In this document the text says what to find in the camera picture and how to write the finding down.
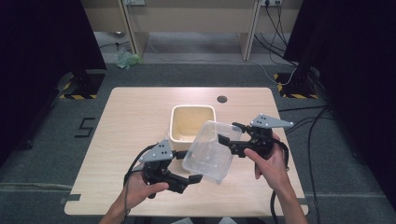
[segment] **black cable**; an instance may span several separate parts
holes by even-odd
[[[285,46],[287,46],[288,43],[286,42],[286,39],[283,39],[283,37],[280,35],[279,31],[277,30],[277,28],[276,28],[276,26],[275,26],[275,23],[274,23],[274,21],[273,21],[273,19],[272,19],[272,17],[271,17],[271,14],[270,14],[270,12],[268,11],[268,7],[267,7],[265,10],[267,11],[268,17],[270,18],[271,23],[272,23],[273,26],[274,26],[274,29],[275,29],[275,31],[276,31],[276,34],[277,34],[277,35],[279,36],[279,38],[283,41],[283,43],[285,44]]]
[[[268,40],[266,40],[266,39],[264,38],[264,36],[262,35],[262,33],[260,33],[260,35],[262,36],[262,40],[264,40],[268,45],[271,46],[271,43],[268,42]],[[276,47],[276,46],[272,46],[272,48],[277,49],[277,50],[279,50],[279,51],[282,51],[282,53],[285,52],[285,50],[280,49],[280,48],[278,48],[278,47]]]
[[[285,134],[289,134],[289,133],[291,133],[291,132],[294,132],[294,131],[296,131],[297,129],[299,129],[300,127],[304,126],[305,124],[311,123],[311,122],[314,120],[314,118],[315,118],[315,117],[299,120],[297,123],[294,124],[293,127],[287,129],[287,130],[285,131]],[[320,117],[320,119],[331,119],[331,118]]]
[[[133,172],[132,172],[132,169],[134,169],[134,166],[135,166],[136,163],[139,161],[139,159],[143,156],[143,154],[145,154],[147,151],[149,151],[150,149],[154,148],[155,146],[156,146],[156,145],[148,146],[148,147],[146,147],[145,149],[143,149],[143,150],[137,155],[137,157],[134,159],[134,161],[132,162],[132,164],[131,164],[131,166],[129,167],[129,170],[128,170],[128,172],[127,172],[128,179],[126,179],[126,181],[125,181],[125,178],[124,178],[124,182],[125,182],[124,187],[126,187],[126,190],[125,190],[125,198],[124,198],[124,202],[125,202],[125,205],[124,205],[125,217],[124,217],[124,219],[122,220],[121,224],[125,223],[125,219],[128,217],[128,214],[129,214],[130,211],[131,211],[131,210],[128,210],[128,208],[127,208],[127,198],[128,198],[128,185],[129,185],[129,180],[131,179],[131,174],[133,173]]]
[[[318,224],[320,224],[320,213],[319,213],[319,208],[318,208],[318,199],[317,199],[317,191],[315,189],[315,182],[314,182],[314,175],[312,173],[312,161],[311,161],[311,135],[312,135],[312,130],[314,129],[315,124],[317,123],[318,119],[320,116],[326,111],[327,106],[324,107],[318,116],[315,118],[313,121],[311,128],[309,129],[309,134],[308,134],[308,167],[309,167],[309,176],[311,178],[311,185],[312,185],[312,191],[314,193],[314,204],[315,204],[315,210],[317,212],[317,221]]]
[[[278,144],[282,149],[283,149],[283,155],[284,155],[284,160],[285,160],[285,165],[286,165],[286,170],[289,170],[288,164],[289,164],[289,148],[284,144],[283,142],[273,138],[272,139],[276,144]],[[275,222],[275,224],[278,223],[277,216],[276,216],[276,211],[275,211],[275,198],[276,198],[276,193],[273,190],[272,195],[271,195],[271,201],[270,201],[270,209],[271,209],[271,216]]]
[[[104,47],[108,47],[108,46],[113,46],[113,45],[117,46],[117,48],[118,48],[119,45],[123,45],[123,44],[126,44],[128,42],[129,41],[125,41],[125,42],[122,42],[122,43],[116,42],[116,43],[105,44],[105,45],[100,46],[99,49],[104,48]]]
[[[268,49],[269,51],[273,52],[274,54],[276,54],[277,56],[279,56],[280,58],[283,59],[283,56],[282,56],[281,54],[279,54],[278,52],[276,52],[276,51],[274,51],[274,50],[272,50],[272,49],[269,49],[267,46],[265,46],[265,44],[262,43],[262,42],[260,41],[260,39],[259,39],[256,35],[254,35],[254,38],[256,38],[256,40],[259,41],[259,43],[262,45],[263,48]],[[282,63],[282,65],[297,67],[297,64],[296,64],[296,63],[291,62],[291,61],[288,61],[288,60],[285,60],[285,61],[288,62],[288,63],[290,63],[290,64],[292,64],[292,65],[283,64],[283,63]]]
[[[289,109],[280,109],[277,112],[285,112],[285,111],[291,111],[291,110],[304,110],[304,109],[316,109],[316,108],[322,108],[322,107],[327,107],[327,105],[314,105],[314,106],[307,106],[307,107],[297,107],[297,108],[289,108]]]
[[[280,20],[280,17],[282,15],[282,6],[280,5],[280,3],[278,1],[276,1],[276,9],[277,9],[278,21],[279,21],[279,24],[280,24],[280,33],[282,34],[283,39],[285,39],[285,41],[286,41],[285,34],[283,33],[282,21]]]

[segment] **wooden table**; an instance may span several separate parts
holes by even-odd
[[[225,104],[218,102],[226,96]],[[104,215],[122,189],[122,181],[136,155],[146,146],[168,136],[175,105],[212,105],[217,121],[249,124],[258,114],[279,118],[276,103],[267,88],[116,88],[106,104],[71,195],[78,201],[66,203],[68,215]],[[274,132],[288,143],[283,129]],[[249,136],[243,134],[242,140]],[[289,176],[297,197],[305,201],[290,153]],[[201,181],[183,194],[170,190],[145,200],[133,209],[144,217],[267,217],[272,190],[263,178],[256,180],[254,163],[234,156],[230,171],[220,185]],[[190,173],[174,160],[169,170]],[[308,207],[302,205],[307,214]],[[276,200],[276,213],[282,215]]]

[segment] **power cable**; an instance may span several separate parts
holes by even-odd
[[[308,167],[309,167],[309,176],[311,179],[311,186],[312,186],[312,191],[314,194],[314,205],[315,205],[315,210],[317,212],[317,221],[318,224],[320,224],[320,212],[318,208],[318,198],[317,198],[317,191],[315,189],[315,181],[314,181],[314,175],[312,173],[312,160],[311,160],[311,136],[312,136],[312,130],[314,129],[315,124],[317,123],[318,119],[320,116],[327,110],[327,106],[324,107],[320,113],[317,115],[317,117],[314,119],[312,122],[311,128],[309,129],[309,134],[308,134]]]

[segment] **wire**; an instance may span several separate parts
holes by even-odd
[[[270,51],[270,59],[271,59],[271,61],[272,61],[273,63],[276,63],[276,62],[274,62],[274,60],[271,58],[271,52],[273,52],[274,54],[276,54],[279,58],[283,59],[283,56],[282,56],[280,53],[278,53],[278,52],[272,50],[271,47],[268,48],[267,46],[265,46],[265,44],[263,44],[263,43],[260,41],[260,39],[259,39],[256,35],[254,35],[254,38],[255,38],[257,41],[259,41],[259,43],[262,45],[263,48],[265,48],[265,49],[267,49],[267,50]],[[284,64],[284,63],[277,63],[277,64],[287,65],[287,66],[292,66],[292,67],[297,67],[297,64],[296,64],[296,63],[291,62],[291,61],[288,61],[288,60],[285,60],[285,61],[288,62],[288,63],[290,63],[291,65],[289,65],[289,64]]]
[[[287,130],[285,131],[285,133],[288,134],[288,133],[294,132],[295,130],[297,130],[298,128],[304,126],[305,124],[312,122],[314,118],[315,118],[315,117],[305,118],[305,119],[299,120],[297,123],[294,124],[293,127],[287,129]],[[320,119],[332,119],[332,118],[320,117]]]
[[[146,147],[145,149],[143,149],[134,159],[134,161],[132,162],[131,166],[129,167],[129,170],[127,172],[128,178],[125,179],[124,178],[124,187],[125,189],[125,198],[124,198],[124,211],[125,211],[125,216],[121,222],[121,224],[123,224],[125,222],[125,219],[128,217],[129,213],[131,212],[131,210],[128,210],[128,205],[127,205],[127,199],[128,199],[128,186],[129,186],[129,180],[131,179],[131,174],[133,173],[132,170],[134,169],[134,166],[136,165],[137,161],[143,156],[143,154],[145,154],[147,151],[149,151],[150,149],[154,148],[156,145],[151,145]]]
[[[289,80],[286,83],[280,83],[276,82],[272,78],[268,76],[267,70],[259,63],[254,62],[254,61],[237,61],[237,60],[230,60],[230,59],[219,59],[219,60],[205,60],[205,59],[194,59],[194,60],[189,60],[189,59],[180,59],[180,58],[175,58],[175,59],[164,59],[164,58],[157,58],[166,62],[206,62],[206,63],[220,63],[220,62],[233,62],[233,63],[255,63],[257,64],[263,71],[264,74],[268,77],[270,81],[275,83],[276,85],[281,85],[285,86],[288,85],[292,79],[292,76],[290,76]]]
[[[280,5],[280,2],[278,2],[278,1],[276,1],[276,9],[277,9],[278,22],[280,25],[280,33],[282,33],[283,39],[286,41],[285,34],[283,33],[282,21],[280,19],[281,15],[282,15],[282,6]]]
[[[315,105],[315,106],[307,106],[307,107],[298,107],[298,108],[289,108],[289,109],[280,109],[278,112],[286,112],[291,110],[305,110],[305,109],[316,109],[326,107],[327,105]]]
[[[269,45],[271,46],[271,43],[268,42],[268,40],[266,40],[266,39],[264,38],[264,36],[262,35],[262,33],[260,33],[260,35],[262,36],[262,39],[263,39],[267,44],[269,44]],[[276,47],[276,46],[272,46],[272,48],[277,49],[277,50],[280,50],[280,51],[282,51],[282,52],[285,52],[285,50],[280,49],[280,48],[278,48],[278,47]]]
[[[272,138],[272,141],[278,144],[282,149],[284,153],[284,160],[285,160],[285,165],[286,165],[286,170],[289,170],[289,148],[281,141]],[[276,216],[276,211],[275,211],[275,198],[276,198],[276,193],[273,190],[272,195],[271,195],[271,201],[270,201],[270,210],[271,210],[271,216],[275,222],[275,224],[278,223],[277,216]]]
[[[318,116],[314,119],[311,128],[309,129],[309,134],[308,134],[308,167],[309,167],[309,176],[311,178],[311,185],[312,185],[312,190],[314,193],[314,204],[315,204],[315,210],[317,212],[317,221],[318,224],[320,224],[320,212],[318,208],[318,198],[317,198],[317,191],[315,189],[315,182],[314,182],[314,175],[312,173],[312,161],[311,161],[311,136],[312,136],[312,130],[314,129],[315,124],[317,123],[318,119],[320,116],[327,110],[327,106],[324,107]]]
[[[122,43],[116,42],[116,43],[105,44],[105,45],[100,46],[99,49],[104,48],[104,47],[108,47],[108,46],[113,46],[113,45],[117,46],[117,48],[118,48],[119,45],[123,45],[123,44],[126,44],[128,42],[129,41],[125,41],[125,42],[122,42]]]
[[[273,19],[272,19],[272,17],[271,17],[271,14],[270,14],[270,12],[268,11],[268,7],[267,7],[265,10],[267,11],[268,17],[270,18],[271,23],[272,23],[273,26],[274,26],[274,29],[275,29],[276,34],[279,36],[279,38],[282,40],[282,42],[285,44],[285,46],[287,46],[288,43],[286,42],[286,39],[283,39],[282,35],[280,35],[279,31],[277,30],[278,28],[276,28],[276,26],[275,26],[275,23],[274,23],[274,21],[273,21]]]

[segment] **yellow black tape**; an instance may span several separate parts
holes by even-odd
[[[275,74],[274,75],[275,81],[277,83],[280,83],[281,81],[279,80],[279,75]],[[280,93],[280,96],[285,97],[285,98],[296,98],[296,99],[318,99],[318,96],[316,94],[302,94],[299,92],[287,92],[285,91],[285,88],[283,85],[277,85],[277,89]]]
[[[90,82],[86,86],[79,86],[73,76],[71,76],[70,80],[64,85],[60,98],[71,100],[95,99],[105,74],[88,74],[88,76]]]
[[[70,100],[92,100],[96,98],[96,95],[73,95],[73,94],[62,94],[61,99]]]

